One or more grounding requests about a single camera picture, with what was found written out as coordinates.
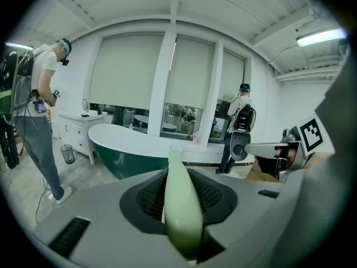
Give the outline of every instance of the cardboard box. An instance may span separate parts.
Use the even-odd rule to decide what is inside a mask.
[[[263,173],[261,171],[258,160],[255,160],[245,179],[251,181],[272,181],[275,183],[279,183],[279,181],[276,178],[274,178],[272,175]]]

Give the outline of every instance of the roller blind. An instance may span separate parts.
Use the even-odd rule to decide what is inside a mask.
[[[213,51],[213,45],[177,38],[167,82],[167,103],[201,109],[206,107]]]
[[[103,40],[90,87],[91,103],[149,109],[163,35]]]
[[[218,99],[232,102],[239,93],[243,75],[244,60],[227,51],[223,51],[222,76]]]

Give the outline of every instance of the man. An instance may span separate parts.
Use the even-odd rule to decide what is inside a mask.
[[[25,108],[14,111],[14,122],[24,147],[51,187],[57,204],[62,204],[72,193],[70,186],[62,188],[52,151],[52,134],[45,112],[38,113],[37,100],[54,106],[56,98],[51,92],[50,81],[56,70],[56,62],[65,59],[71,51],[71,43],[62,39],[57,43],[43,45],[33,51],[31,90],[37,89],[39,98],[32,97]]]
[[[221,164],[216,169],[216,174],[228,174],[230,173],[235,160],[230,158],[230,138],[232,133],[234,132],[234,124],[237,120],[239,112],[249,104],[252,108],[254,108],[254,102],[250,98],[250,86],[247,83],[242,83],[239,88],[240,96],[238,94],[237,98],[232,101],[228,109],[228,115],[231,117],[231,121],[225,136],[225,145],[223,150],[223,157],[221,160]]]

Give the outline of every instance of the bathtub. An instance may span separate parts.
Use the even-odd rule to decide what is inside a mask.
[[[168,167],[170,139],[114,124],[95,125],[88,135],[98,158],[118,179]]]

